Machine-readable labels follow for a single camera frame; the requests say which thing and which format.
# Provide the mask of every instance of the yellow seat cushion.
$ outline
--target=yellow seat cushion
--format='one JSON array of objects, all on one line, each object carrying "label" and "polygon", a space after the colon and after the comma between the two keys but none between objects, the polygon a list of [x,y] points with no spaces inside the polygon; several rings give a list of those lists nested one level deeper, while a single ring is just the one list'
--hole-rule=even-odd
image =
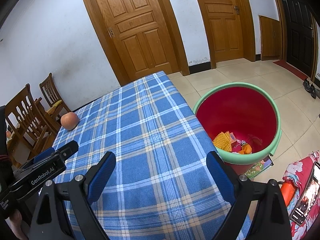
[{"label": "yellow seat cushion", "polygon": [[55,103],[52,105],[52,107],[51,107],[49,110],[47,110],[46,112],[47,112],[49,115],[53,115],[53,114],[54,114],[54,111],[56,111],[57,107],[58,107],[59,105],[61,105],[61,103],[62,103],[62,100],[59,100],[59,101],[55,102]]}]

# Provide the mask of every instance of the blue gripper pad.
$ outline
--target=blue gripper pad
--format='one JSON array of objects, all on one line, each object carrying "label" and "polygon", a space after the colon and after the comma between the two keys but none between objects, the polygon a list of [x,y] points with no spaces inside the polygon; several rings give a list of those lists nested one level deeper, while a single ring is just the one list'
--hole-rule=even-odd
[{"label": "blue gripper pad", "polygon": [[116,156],[112,152],[106,152],[99,163],[87,171],[85,174],[84,192],[86,193],[89,205],[99,199],[115,166]]},{"label": "blue gripper pad", "polygon": [[55,150],[54,148],[50,147],[46,150],[44,150],[42,153],[39,153],[36,157],[34,157],[33,163],[37,163],[39,161],[42,161],[44,158],[50,156],[51,153],[53,153]]},{"label": "blue gripper pad", "polygon": [[228,172],[228,175],[225,172],[225,169],[231,167],[227,167],[224,162],[220,159],[220,157],[216,154],[216,152],[209,152],[207,154],[207,168],[213,177],[215,183],[217,184],[217,187],[223,197],[223,199],[227,202],[229,202],[231,205],[234,204],[236,201],[235,198],[235,188],[234,184],[231,182],[230,179],[234,179],[236,176],[235,172],[233,170],[230,171],[231,177],[229,178],[228,175],[230,176],[230,173]]}]

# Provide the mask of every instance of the green bucket rim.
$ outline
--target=green bucket rim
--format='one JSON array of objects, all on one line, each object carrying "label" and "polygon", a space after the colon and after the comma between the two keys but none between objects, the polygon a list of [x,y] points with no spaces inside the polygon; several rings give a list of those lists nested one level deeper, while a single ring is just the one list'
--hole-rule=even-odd
[{"label": "green bucket rim", "polygon": [[205,93],[198,100],[196,105],[193,107],[193,113],[196,115],[200,105],[210,95],[214,94],[215,92],[217,92],[219,90],[222,90],[225,88],[230,88],[230,87],[246,87],[246,88],[253,89],[253,90],[259,92],[260,94],[262,94],[269,101],[269,103],[272,105],[272,108],[276,113],[277,130],[276,130],[276,134],[275,134],[275,137],[273,138],[272,142],[266,148],[264,148],[263,150],[261,150],[259,152],[248,154],[248,155],[242,155],[242,154],[234,154],[234,153],[226,152],[226,151],[216,147],[220,157],[223,159],[223,161],[225,161],[227,163],[237,164],[237,165],[249,165],[249,164],[255,164],[255,163],[261,161],[267,155],[273,156],[275,154],[275,151],[276,151],[278,145],[279,145],[281,134],[282,134],[281,119],[280,119],[280,113],[279,113],[278,107],[276,106],[276,103],[271,98],[271,96],[267,92],[265,92],[262,88],[257,87],[253,84],[244,83],[244,82],[233,82],[233,83],[227,83],[227,84],[220,85],[220,86],[215,87],[212,90],[208,91],[207,93]]}]

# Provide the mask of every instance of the red floral cloth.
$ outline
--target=red floral cloth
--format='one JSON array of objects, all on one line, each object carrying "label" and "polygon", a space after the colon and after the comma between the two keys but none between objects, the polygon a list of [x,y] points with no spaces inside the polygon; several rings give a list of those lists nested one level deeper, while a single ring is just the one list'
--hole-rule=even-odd
[{"label": "red floral cloth", "polygon": [[[319,159],[319,152],[313,152],[309,154],[308,157],[302,159],[301,161],[290,163],[287,167],[287,170],[284,173],[283,180],[291,180],[299,189],[296,191],[294,197],[290,201],[289,205],[287,206],[288,214],[291,214],[291,211],[295,207],[295,204],[300,198],[300,195],[303,194],[303,190],[307,185],[313,163],[317,162]],[[294,221],[290,220],[291,224],[291,233],[292,233],[292,240],[299,240],[303,238],[306,232],[310,229],[313,222],[316,220],[319,211],[320,211],[320,199],[319,195],[316,197],[316,200],[309,211],[309,214],[305,221],[302,223],[301,226],[297,225]]]}]

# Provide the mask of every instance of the bucket handle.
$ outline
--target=bucket handle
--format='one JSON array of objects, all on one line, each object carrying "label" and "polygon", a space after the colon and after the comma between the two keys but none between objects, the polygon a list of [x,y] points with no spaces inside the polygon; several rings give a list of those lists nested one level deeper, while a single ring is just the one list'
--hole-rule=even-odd
[{"label": "bucket handle", "polygon": [[279,139],[278,141],[276,142],[276,145],[273,147],[273,149],[270,151],[270,155],[273,157],[273,155],[275,154],[277,148],[278,148],[278,145],[280,143],[280,139],[281,139],[281,136],[282,136],[282,130],[280,130],[280,135],[279,135]]}]

